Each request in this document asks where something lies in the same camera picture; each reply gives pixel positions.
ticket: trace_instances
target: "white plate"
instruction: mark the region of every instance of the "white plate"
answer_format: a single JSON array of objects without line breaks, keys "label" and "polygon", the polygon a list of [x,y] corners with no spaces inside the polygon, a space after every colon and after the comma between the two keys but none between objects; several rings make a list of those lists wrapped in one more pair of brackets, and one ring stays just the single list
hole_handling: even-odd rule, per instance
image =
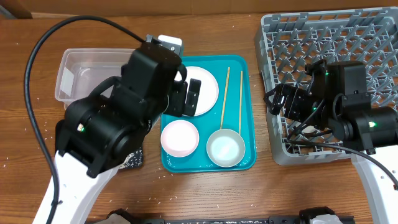
[{"label": "white plate", "polygon": [[[196,66],[187,67],[186,82],[188,83],[188,90],[191,78],[201,81],[197,110],[195,112],[195,116],[199,116],[209,111],[216,104],[218,83],[216,78],[208,70]],[[181,80],[180,72],[177,73],[174,80]]]}]

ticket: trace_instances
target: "pink bowl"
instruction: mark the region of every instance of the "pink bowl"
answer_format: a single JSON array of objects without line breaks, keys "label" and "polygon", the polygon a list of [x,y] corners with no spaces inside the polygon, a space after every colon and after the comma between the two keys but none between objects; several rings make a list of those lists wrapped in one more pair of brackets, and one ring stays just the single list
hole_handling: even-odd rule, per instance
[{"label": "pink bowl", "polygon": [[191,122],[176,120],[163,129],[160,143],[169,155],[185,157],[198,147],[199,132]]}]

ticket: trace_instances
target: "wooden tabletop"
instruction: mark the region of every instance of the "wooden tabletop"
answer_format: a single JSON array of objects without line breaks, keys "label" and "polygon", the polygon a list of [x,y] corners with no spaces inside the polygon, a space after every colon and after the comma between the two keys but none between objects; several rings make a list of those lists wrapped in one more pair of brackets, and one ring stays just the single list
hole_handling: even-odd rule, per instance
[{"label": "wooden tabletop", "polygon": [[[181,38],[184,55],[242,56],[249,67],[257,161],[241,172],[172,175],[160,161],[158,123],[144,141],[144,166],[119,172],[99,195],[89,220],[104,219],[118,208],[137,216],[170,220],[298,215],[301,209],[329,206],[338,215],[354,215],[358,224],[372,223],[362,183],[349,160],[280,166],[272,159],[262,100],[264,85],[254,50],[261,16],[111,18],[141,37],[166,34]],[[50,181],[48,165],[27,118],[22,79],[36,41],[58,21],[0,21],[0,223],[31,223]],[[52,153],[55,124],[65,112],[63,104],[54,98],[63,52],[69,48],[138,46],[130,36],[90,21],[69,24],[44,43],[33,66],[30,95]]]}]

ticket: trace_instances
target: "pair of chopsticks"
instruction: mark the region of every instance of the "pair of chopsticks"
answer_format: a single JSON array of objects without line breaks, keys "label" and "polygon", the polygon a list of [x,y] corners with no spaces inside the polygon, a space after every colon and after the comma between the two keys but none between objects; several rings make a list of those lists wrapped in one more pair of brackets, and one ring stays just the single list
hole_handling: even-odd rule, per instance
[{"label": "pair of chopsticks", "polygon": [[[226,94],[228,92],[228,81],[229,81],[229,71],[230,67],[228,67],[228,71],[226,74],[226,83],[225,83],[225,93],[224,93],[224,102],[223,102],[223,111],[221,112],[221,126],[220,129],[223,129],[223,121],[224,121],[224,111],[225,111],[225,101]],[[241,124],[242,124],[242,84],[243,84],[243,71],[241,71],[241,89],[240,89],[240,99],[239,99],[239,135],[241,134]]]}]

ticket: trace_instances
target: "green light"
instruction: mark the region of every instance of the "green light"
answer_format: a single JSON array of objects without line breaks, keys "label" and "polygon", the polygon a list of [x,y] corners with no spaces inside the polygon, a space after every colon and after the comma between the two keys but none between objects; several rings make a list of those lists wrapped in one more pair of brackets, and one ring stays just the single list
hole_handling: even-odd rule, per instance
[{"label": "green light", "polygon": [[373,128],[373,127],[376,127],[376,126],[377,126],[377,124],[375,122],[373,122],[373,121],[369,122],[369,127],[370,128]]}]

